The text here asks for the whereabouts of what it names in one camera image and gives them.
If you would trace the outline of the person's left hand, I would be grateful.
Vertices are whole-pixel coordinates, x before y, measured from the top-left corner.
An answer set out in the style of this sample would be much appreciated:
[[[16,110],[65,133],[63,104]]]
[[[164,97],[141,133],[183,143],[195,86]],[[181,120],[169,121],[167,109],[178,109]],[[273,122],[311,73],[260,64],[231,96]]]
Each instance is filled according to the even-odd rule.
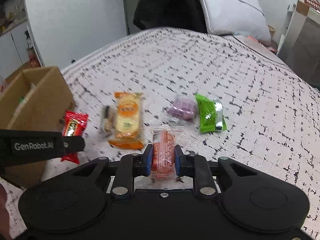
[[[12,239],[10,235],[10,217],[9,213],[5,207],[7,202],[7,193],[5,188],[0,185],[0,231],[1,239]]]

